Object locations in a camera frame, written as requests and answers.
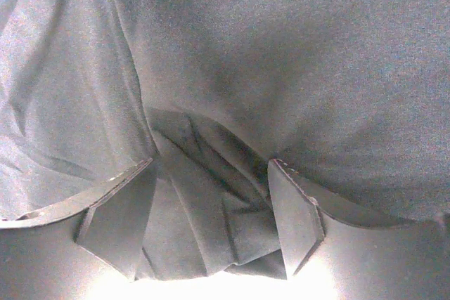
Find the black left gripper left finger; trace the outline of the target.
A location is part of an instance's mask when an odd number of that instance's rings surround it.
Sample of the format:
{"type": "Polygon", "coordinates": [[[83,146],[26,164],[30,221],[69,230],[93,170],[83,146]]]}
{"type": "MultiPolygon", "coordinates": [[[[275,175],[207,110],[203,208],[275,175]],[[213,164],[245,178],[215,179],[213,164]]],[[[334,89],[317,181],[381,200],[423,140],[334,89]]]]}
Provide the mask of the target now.
{"type": "Polygon", "coordinates": [[[2,299],[98,299],[134,281],[155,191],[147,159],[1,222],[2,299]]]}

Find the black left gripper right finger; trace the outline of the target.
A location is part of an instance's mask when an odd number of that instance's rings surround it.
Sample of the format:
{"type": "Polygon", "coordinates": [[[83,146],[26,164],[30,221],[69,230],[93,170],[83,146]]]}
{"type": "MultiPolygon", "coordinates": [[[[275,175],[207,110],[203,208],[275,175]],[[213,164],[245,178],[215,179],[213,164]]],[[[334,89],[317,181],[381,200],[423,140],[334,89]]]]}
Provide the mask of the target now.
{"type": "Polygon", "coordinates": [[[412,221],[268,165],[285,271],[301,299],[448,299],[449,216],[412,221]]]}

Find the black trousers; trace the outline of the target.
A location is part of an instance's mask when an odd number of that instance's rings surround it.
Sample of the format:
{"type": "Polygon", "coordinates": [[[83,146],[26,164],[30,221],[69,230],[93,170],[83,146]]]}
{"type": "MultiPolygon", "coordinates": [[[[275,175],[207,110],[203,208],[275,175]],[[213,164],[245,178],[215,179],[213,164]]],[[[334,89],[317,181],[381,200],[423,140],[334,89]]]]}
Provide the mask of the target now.
{"type": "Polygon", "coordinates": [[[1,217],[147,158],[142,278],[282,278],[270,159],[447,213],[449,0],[1,0],[1,217]]]}

